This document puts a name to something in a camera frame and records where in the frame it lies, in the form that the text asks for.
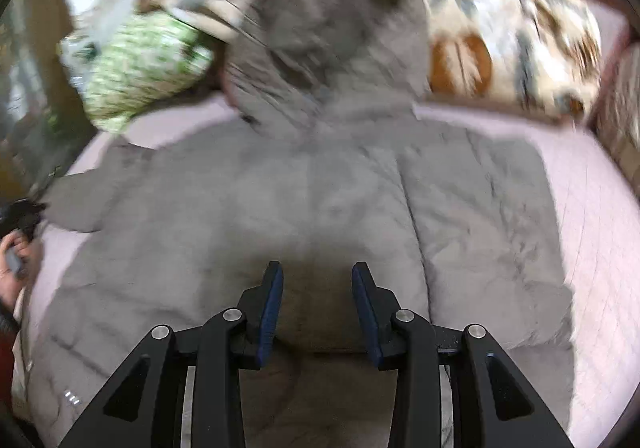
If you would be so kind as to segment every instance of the triangular cutout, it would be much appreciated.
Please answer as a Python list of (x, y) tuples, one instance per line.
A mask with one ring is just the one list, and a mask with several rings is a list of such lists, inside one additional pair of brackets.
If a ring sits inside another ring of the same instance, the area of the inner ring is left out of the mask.
[(134, 422), (138, 418), (138, 409), (142, 401), (146, 375), (149, 372), (149, 358), (144, 356), (131, 369), (130, 373), (117, 388), (104, 406), (104, 413), (125, 421)]
[(532, 405), (500, 360), (495, 356), (487, 356), (486, 369), (489, 372), (498, 419), (508, 421), (532, 414)]

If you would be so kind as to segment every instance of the person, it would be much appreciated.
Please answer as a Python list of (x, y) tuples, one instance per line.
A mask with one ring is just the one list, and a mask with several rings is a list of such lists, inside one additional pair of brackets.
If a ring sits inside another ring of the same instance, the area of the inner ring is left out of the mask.
[(15, 253), (28, 265), (31, 247), (20, 231), (4, 236), (0, 241), (0, 403), (11, 410), (11, 384), (14, 375), (12, 349), (17, 335), (17, 323), (12, 319), (20, 291), (28, 277), (18, 279), (7, 266), (4, 254), (14, 248)]

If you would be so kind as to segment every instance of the red sleeve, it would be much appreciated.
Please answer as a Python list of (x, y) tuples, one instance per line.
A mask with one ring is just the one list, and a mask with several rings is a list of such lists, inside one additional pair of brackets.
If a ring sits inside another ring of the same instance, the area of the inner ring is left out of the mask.
[(8, 410), (11, 410), (11, 382), (14, 378), (14, 342), (15, 335), (0, 333), (0, 402)]

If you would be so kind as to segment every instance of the bed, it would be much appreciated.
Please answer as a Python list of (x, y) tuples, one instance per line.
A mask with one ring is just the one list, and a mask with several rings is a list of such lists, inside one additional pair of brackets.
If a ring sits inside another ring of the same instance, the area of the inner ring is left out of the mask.
[[(575, 390), (569, 436), (595, 448), (618, 420), (640, 383), (640, 212), (626, 181), (598, 141), (581, 128), (553, 128), (509, 116), (460, 108), (416, 108), (418, 117), (468, 126), (491, 136), (521, 136), (540, 151), (556, 203), (566, 283), (574, 291)], [(126, 132), (134, 144), (158, 148), (196, 129), (237, 117), (222, 95), (197, 105), (166, 108), (137, 118)], [(99, 134), (70, 173), (90, 170), (113, 138)], [(30, 347), (47, 305), (87, 234), (48, 225), (46, 254), (30, 295), (14, 391), (31, 368)], [(60, 395), (61, 406), (74, 406)]]

